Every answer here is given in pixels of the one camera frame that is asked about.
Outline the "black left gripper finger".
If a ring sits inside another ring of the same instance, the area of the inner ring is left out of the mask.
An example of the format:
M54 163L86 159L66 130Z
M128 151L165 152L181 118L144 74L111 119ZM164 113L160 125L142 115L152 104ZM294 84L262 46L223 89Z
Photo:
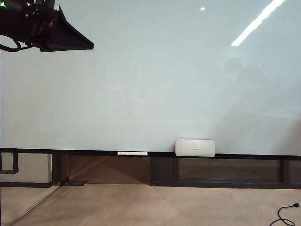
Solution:
M94 43L76 30L65 18L61 8L46 24L43 30L41 52L92 50Z

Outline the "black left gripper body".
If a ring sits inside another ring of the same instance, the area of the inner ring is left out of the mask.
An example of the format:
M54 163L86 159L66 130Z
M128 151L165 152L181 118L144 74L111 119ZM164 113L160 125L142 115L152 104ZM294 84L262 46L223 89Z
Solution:
M10 0L9 37L35 47L46 45L60 5L54 0Z

